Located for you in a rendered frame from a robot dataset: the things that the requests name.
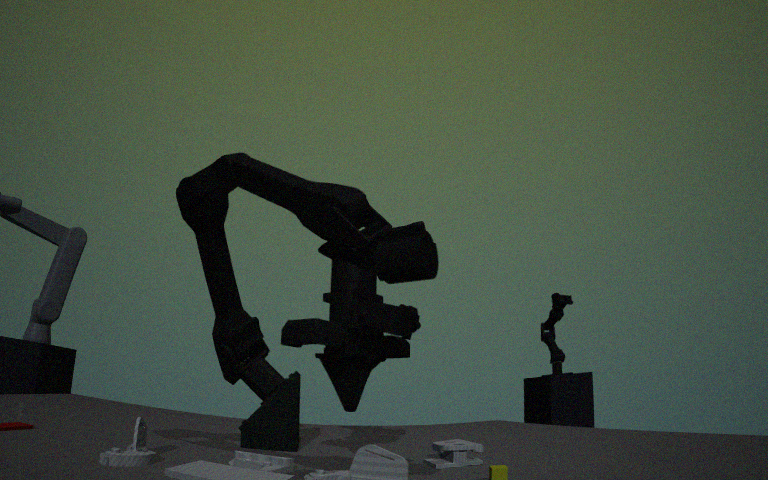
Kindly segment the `olive yellow block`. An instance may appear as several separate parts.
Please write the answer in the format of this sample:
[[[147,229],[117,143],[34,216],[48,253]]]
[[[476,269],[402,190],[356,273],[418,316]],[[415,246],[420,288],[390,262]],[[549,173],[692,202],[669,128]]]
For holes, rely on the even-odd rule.
[[[491,465],[489,468],[489,480],[507,480],[508,467],[506,465]]]

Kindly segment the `red rectangular block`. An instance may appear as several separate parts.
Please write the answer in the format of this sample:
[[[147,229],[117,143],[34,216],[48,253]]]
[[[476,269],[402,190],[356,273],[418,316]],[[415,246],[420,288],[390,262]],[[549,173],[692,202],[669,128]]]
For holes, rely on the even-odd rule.
[[[22,422],[8,422],[8,423],[0,423],[0,431],[11,431],[11,430],[22,430],[22,429],[33,429],[34,425],[22,423]]]

